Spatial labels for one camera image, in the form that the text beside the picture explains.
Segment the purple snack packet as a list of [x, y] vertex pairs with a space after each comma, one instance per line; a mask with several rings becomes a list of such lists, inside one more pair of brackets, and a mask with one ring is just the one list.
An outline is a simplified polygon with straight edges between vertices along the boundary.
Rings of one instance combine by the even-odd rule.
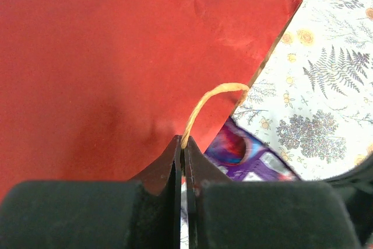
[[301, 180], [273, 149], [239, 127], [231, 117], [204, 155], [234, 181]]

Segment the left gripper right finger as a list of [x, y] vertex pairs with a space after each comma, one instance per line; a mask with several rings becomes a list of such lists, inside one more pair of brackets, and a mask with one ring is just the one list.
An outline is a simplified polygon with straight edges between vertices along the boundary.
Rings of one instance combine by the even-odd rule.
[[323, 181], [233, 182], [183, 142], [190, 248], [361, 248], [344, 202]]

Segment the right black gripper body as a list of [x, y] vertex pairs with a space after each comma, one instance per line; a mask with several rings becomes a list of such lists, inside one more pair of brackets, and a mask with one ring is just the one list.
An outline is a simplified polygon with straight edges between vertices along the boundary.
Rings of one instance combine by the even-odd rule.
[[352, 170], [326, 180], [341, 196], [362, 246], [372, 240], [372, 154]]

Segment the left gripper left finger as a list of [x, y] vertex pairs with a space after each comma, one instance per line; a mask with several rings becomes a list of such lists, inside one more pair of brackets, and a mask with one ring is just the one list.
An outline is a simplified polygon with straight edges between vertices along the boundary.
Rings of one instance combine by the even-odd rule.
[[128, 181], [24, 181], [1, 202], [2, 248], [179, 248], [181, 138]]

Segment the red brown paper bag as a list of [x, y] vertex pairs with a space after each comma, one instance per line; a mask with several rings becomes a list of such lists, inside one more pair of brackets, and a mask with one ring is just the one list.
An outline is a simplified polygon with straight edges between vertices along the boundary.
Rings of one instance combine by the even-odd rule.
[[302, 0], [1, 0], [1, 195], [127, 180], [222, 83], [249, 84]]

